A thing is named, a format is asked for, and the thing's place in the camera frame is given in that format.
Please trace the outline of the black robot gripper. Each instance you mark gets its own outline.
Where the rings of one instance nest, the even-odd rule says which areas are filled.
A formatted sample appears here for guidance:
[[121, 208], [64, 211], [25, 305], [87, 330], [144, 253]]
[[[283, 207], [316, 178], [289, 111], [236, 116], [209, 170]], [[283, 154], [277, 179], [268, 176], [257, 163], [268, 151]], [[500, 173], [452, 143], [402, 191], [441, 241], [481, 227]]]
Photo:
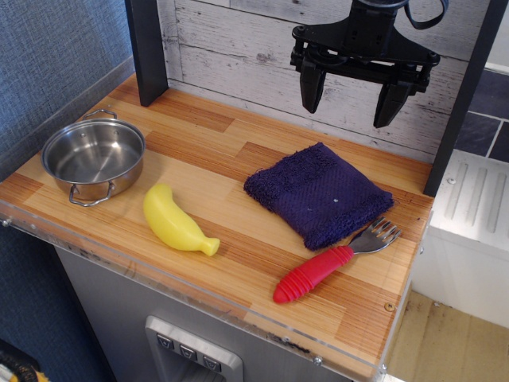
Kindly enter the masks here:
[[415, 21], [408, 1], [354, 1], [343, 21], [293, 29], [290, 63], [301, 74], [301, 101], [308, 112], [317, 111], [329, 73], [382, 85], [375, 128], [389, 126], [411, 92], [427, 89], [440, 56], [397, 31], [394, 23], [400, 9], [415, 29], [441, 21], [440, 16]]

